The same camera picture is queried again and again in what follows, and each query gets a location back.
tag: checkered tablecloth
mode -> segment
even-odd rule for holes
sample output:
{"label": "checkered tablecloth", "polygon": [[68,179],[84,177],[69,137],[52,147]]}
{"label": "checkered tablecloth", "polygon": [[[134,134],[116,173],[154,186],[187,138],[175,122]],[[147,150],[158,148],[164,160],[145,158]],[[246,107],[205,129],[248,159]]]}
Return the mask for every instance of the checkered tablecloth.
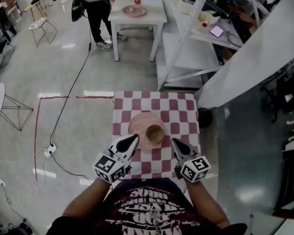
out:
{"label": "checkered tablecloth", "polygon": [[162,147],[137,149],[132,157],[132,169],[125,179],[176,177],[177,161],[171,152],[170,140],[189,142],[200,153],[198,111],[193,94],[164,92],[117,92],[114,96],[113,139],[127,135],[130,121],[141,112],[158,116],[165,126]]}

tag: small bowl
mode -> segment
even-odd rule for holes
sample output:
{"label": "small bowl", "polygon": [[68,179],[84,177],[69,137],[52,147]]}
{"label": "small bowl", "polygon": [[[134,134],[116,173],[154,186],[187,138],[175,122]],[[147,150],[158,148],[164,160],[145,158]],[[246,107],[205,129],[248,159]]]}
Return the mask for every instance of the small bowl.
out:
{"label": "small bowl", "polygon": [[165,132],[161,128],[161,126],[153,124],[147,128],[146,136],[151,143],[153,143],[154,145],[158,145],[162,142],[163,138],[165,137]]}

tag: white shelf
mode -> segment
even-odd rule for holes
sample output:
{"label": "white shelf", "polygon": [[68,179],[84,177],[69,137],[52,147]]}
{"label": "white shelf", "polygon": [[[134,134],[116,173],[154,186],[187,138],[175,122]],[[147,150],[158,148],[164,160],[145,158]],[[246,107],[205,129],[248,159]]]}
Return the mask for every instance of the white shelf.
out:
{"label": "white shelf", "polygon": [[[160,85],[162,80],[164,79],[166,73],[168,72],[168,66],[166,63],[165,52],[164,52],[164,47],[163,47],[162,41],[159,44],[158,49],[157,49],[156,65],[157,65],[158,85]],[[168,76],[168,79],[183,76],[183,75],[186,75],[186,74],[189,74],[192,72],[193,72],[193,70],[179,69],[179,68],[173,67],[170,70],[170,74]],[[192,77],[189,79],[165,84],[165,87],[176,88],[176,89],[174,89],[174,91],[180,91],[181,88],[189,88],[189,89],[196,88],[196,90],[197,90],[201,86],[202,86],[202,81],[200,79],[200,76],[196,76],[196,77]]]}
{"label": "white shelf", "polygon": [[[181,34],[188,20],[189,15],[178,12],[176,9],[177,3],[178,3],[178,0],[169,0],[169,4],[172,9],[172,14],[175,17],[179,33]],[[195,40],[200,40],[200,41],[228,47],[235,50],[238,50],[241,46],[243,46],[243,42],[241,41],[240,38],[238,38],[239,35],[236,32],[234,26],[229,22],[229,20],[220,19],[215,25],[213,25],[213,27],[216,25],[224,30],[224,33],[218,38],[210,33],[210,30],[212,29],[212,27],[207,27],[205,32],[201,32],[201,31],[197,31],[193,29],[189,37]],[[237,36],[237,37],[234,37],[233,35],[230,35],[229,39],[231,42],[228,41],[227,33],[226,33],[227,31],[233,34],[234,36]]]}
{"label": "white shelf", "polygon": [[[163,45],[167,63],[171,59],[179,39],[179,34],[163,33]],[[175,66],[201,71],[218,67],[219,62],[212,44],[187,39],[178,54]]]}

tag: black pants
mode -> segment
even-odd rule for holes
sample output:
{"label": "black pants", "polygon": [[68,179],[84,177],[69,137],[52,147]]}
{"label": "black pants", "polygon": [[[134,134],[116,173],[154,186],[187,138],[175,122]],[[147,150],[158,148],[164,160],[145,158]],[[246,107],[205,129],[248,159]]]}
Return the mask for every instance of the black pants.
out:
{"label": "black pants", "polygon": [[[9,31],[11,31],[11,33],[12,33],[13,35],[16,35],[16,30],[15,30],[15,28],[14,28],[12,25],[11,25]],[[6,37],[6,39],[7,39],[9,42],[11,41],[11,38],[10,38],[9,34],[8,34],[6,31],[3,31],[3,35]]]}
{"label": "black pants", "polygon": [[110,21],[108,21],[110,8],[111,8],[110,0],[101,0],[101,1],[95,1],[95,2],[85,1],[84,4],[88,14],[88,21],[89,21],[90,29],[92,30],[95,43],[99,43],[103,41],[100,35],[101,20],[103,20],[110,36],[112,36],[111,23]]}

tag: black cable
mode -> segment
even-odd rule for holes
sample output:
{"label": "black cable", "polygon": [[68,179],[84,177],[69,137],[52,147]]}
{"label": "black cable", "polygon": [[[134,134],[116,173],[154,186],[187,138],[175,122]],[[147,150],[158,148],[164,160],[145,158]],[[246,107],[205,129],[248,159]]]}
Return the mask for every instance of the black cable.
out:
{"label": "black cable", "polygon": [[2,186],[2,188],[3,188],[3,190],[4,190],[4,194],[5,194],[6,200],[7,200],[8,204],[9,204],[11,210],[12,210],[13,212],[15,212],[18,216],[20,216],[22,219],[25,219],[25,220],[26,220],[26,218],[24,218],[23,216],[21,216],[17,211],[15,211],[15,210],[12,208],[12,206],[11,206],[12,201],[11,201],[11,199],[6,195],[6,191],[5,191],[5,189],[4,189],[3,184],[1,184],[1,186]]}
{"label": "black cable", "polygon": [[89,42],[89,46],[88,46],[88,54],[87,54],[87,57],[86,57],[86,59],[85,59],[85,61],[84,61],[84,64],[83,64],[82,68],[80,69],[80,71],[79,71],[79,73],[78,73],[78,75],[77,75],[77,77],[76,77],[76,79],[75,79],[75,81],[74,81],[74,83],[73,83],[73,85],[72,85],[70,91],[69,91],[68,97],[65,99],[65,102],[64,102],[64,105],[63,105],[62,110],[61,110],[61,112],[60,112],[60,115],[59,115],[59,117],[58,117],[58,120],[57,120],[57,122],[55,123],[54,129],[53,129],[52,134],[51,134],[51,136],[50,136],[50,145],[51,145],[52,147],[53,147],[53,144],[51,143],[51,139],[52,139],[53,133],[54,133],[54,131],[55,131],[57,125],[58,125],[59,119],[60,119],[61,114],[62,114],[62,112],[63,112],[63,109],[64,109],[64,107],[65,107],[65,105],[66,105],[66,103],[67,103],[67,101],[68,101],[68,98],[69,98],[69,96],[70,96],[70,93],[71,93],[71,91],[72,91],[72,89],[73,89],[73,87],[74,87],[74,85],[75,85],[75,83],[76,83],[76,81],[77,81],[77,79],[78,79],[80,73],[82,72],[82,70],[83,70],[83,68],[84,68],[84,66],[85,66],[85,63],[86,63],[86,61],[87,61],[87,59],[88,59],[88,57],[89,57],[89,53],[90,53],[91,48],[92,48],[92,43],[91,43],[91,41],[90,41],[90,42]]}
{"label": "black cable", "polygon": [[70,175],[73,175],[73,176],[78,176],[78,177],[84,177],[84,178],[86,178],[88,181],[89,181],[89,183],[93,183],[93,182],[91,182],[85,175],[79,175],[79,174],[74,174],[74,173],[71,173],[71,172],[69,172],[69,171],[67,171],[66,169],[64,169],[58,162],[57,162],[57,160],[54,158],[54,156],[53,156],[53,154],[50,152],[50,155],[52,156],[52,158],[54,159],[54,161],[57,163],[57,165],[58,166],[60,166],[60,168],[62,169],[62,170],[64,170],[65,172],[67,172],[68,174],[70,174]]}
{"label": "black cable", "polygon": [[14,228],[14,225],[12,223],[9,223],[8,226],[5,228],[5,231],[4,231],[5,234],[7,233],[10,225],[12,225],[12,229]]}

